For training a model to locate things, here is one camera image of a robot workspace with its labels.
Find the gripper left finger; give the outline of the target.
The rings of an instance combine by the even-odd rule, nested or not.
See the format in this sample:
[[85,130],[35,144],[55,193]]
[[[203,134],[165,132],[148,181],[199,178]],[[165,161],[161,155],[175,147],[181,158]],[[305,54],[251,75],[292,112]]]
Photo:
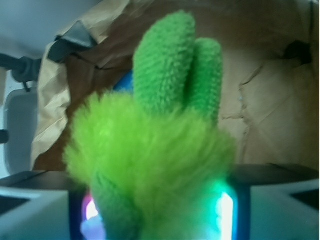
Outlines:
[[2,240],[103,240],[87,186],[65,172],[24,171],[0,180]]

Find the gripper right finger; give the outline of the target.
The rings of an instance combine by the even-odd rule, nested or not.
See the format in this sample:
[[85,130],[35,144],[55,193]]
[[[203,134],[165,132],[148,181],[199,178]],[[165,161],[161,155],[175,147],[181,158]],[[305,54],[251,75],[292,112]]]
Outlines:
[[320,173],[297,164],[236,165],[220,210],[222,240],[318,240]]

